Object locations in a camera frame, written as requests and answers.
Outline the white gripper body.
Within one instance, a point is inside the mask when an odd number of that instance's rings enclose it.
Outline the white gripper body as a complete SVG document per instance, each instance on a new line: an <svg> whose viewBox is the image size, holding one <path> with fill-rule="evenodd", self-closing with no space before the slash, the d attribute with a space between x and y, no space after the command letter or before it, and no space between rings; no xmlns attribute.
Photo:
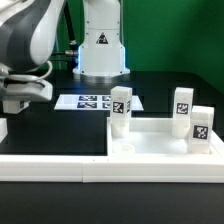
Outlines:
<svg viewBox="0 0 224 224"><path fill-rule="evenodd" d="M33 75L12 75L0 79L0 99L44 102L52 99L53 87Z"/></svg>

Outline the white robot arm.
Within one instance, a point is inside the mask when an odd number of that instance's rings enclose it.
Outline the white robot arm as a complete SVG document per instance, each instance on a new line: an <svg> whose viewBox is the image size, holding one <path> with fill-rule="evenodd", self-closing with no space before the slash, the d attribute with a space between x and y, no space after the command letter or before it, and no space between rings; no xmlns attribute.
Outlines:
<svg viewBox="0 0 224 224"><path fill-rule="evenodd" d="M120 42L119 0L82 0L84 41L75 75L112 78L127 74ZM52 85L31 74L49 62L66 0L13 0L0 11L0 99L49 101Z"/></svg>

